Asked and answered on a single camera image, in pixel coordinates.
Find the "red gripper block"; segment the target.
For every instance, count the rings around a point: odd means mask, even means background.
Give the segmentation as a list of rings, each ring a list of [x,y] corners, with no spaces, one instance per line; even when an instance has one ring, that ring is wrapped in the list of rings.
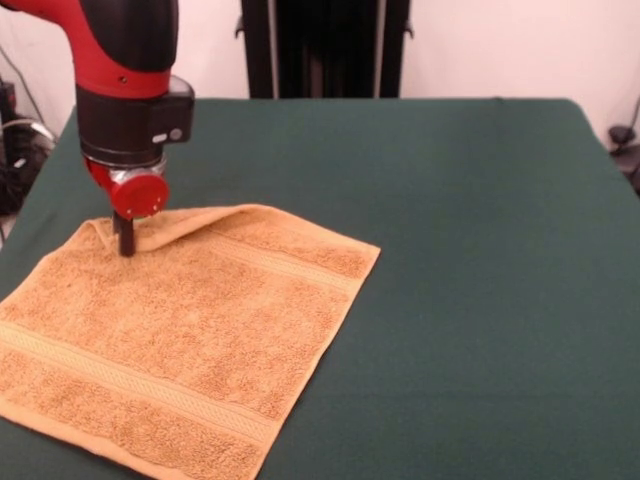
[[[135,168],[108,167],[89,158],[85,164],[115,211],[112,222],[119,255],[132,257],[136,251],[132,219],[153,216],[163,210],[168,201],[169,186],[164,178],[166,158],[151,166]]]

